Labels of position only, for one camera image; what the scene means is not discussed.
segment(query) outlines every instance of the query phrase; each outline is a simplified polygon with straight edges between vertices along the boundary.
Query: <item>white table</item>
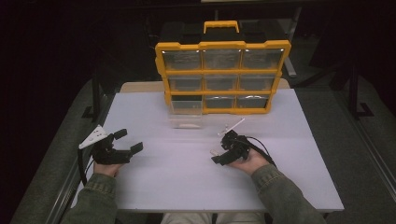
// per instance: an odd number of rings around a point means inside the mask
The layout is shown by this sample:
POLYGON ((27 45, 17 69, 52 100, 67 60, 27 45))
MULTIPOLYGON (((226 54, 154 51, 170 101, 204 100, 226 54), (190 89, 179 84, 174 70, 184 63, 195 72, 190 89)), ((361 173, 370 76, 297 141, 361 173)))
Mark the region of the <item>white table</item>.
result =
MULTIPOLYGON (((278 169, 319 212, 343 210, 294 90, 278 90, 272 104, 269 114, 244 116, 234 130, 261 140, 278 169)), ((223 151, 217 133, 241 116, 203 115, 202 129, 172 129, 167 109, 163 92, 117 93, 114 98, 104 128, 108 133, 128 130, 114 148, 144 144, 117 177, 119 209, 266 211, 249 176, 211 160, 211 149, 223 151)))

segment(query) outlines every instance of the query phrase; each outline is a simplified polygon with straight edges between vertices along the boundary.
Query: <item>white piece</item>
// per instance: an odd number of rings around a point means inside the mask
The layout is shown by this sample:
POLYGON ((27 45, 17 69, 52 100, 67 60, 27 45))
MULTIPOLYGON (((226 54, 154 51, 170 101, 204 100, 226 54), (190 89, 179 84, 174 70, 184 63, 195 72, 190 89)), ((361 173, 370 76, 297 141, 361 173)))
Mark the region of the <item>white piece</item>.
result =
POLYGON ((79 149, 83 149, 84 147, 88 147, 94 143, 99 142, 102 139, 107 137, 107 133, 102 126, 98 125, 93 132, 81 143, 78 145, 79 149))
POLYGON ((218 136, 223 136, 224 134, 226 134, 227 132, 229 132, 230 130, 234 129, 236 126, 238 126, 240 123, 242 123, 245 119, 241 118, 237 123, 235 123, 235 125, 231 128, 228 128, 228 126, 225 126, 225 129, 221 132, 218 133, 218 136))

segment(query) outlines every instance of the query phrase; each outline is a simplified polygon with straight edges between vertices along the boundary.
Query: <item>hand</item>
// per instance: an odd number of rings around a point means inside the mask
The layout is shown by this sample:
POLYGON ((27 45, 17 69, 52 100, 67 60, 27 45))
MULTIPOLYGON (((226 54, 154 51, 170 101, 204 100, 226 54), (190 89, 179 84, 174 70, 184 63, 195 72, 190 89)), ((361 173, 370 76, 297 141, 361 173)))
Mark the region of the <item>hand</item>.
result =
POLYGON ((264 165, 270 164, 259 152, 254 149, 248 151, 247 159, 244 161, 233 161, 228 164, 231 167, 237 168, 244 171, 248 175, 253 175, 253 173, 264 165))
POLYGON ((119 169, 123 164, 111 164, 111 165, 103 165, 93 162, 93 173, 94 174, 101 174, 101 175, 108 175, 111 177, 116 177, 119 173, 119 169))

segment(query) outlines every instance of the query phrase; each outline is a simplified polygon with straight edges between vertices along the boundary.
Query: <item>yellow storage organizer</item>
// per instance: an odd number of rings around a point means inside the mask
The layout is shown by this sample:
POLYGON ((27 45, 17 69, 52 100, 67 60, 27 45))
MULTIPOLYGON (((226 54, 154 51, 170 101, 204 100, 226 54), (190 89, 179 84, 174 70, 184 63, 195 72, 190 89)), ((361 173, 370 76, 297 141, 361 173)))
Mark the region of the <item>yellow storage organizer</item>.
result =
POLYGON ((166 23, 156 65, 174 114, 263 114, 291 44, 275 20, 166 23))

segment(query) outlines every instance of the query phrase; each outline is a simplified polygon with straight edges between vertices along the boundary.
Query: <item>carrying handle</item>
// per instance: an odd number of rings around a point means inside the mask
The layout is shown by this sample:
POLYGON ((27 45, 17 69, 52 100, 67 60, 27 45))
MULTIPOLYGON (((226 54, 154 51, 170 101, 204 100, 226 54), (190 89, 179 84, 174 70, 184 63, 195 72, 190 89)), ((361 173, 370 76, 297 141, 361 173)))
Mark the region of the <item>carrying handle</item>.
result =
POLYGON ((204 23, 204 34, 206 34, 206 28, 225 28, 234 27, 236 32, 239 33, 237 21, 206 21, 204 23))

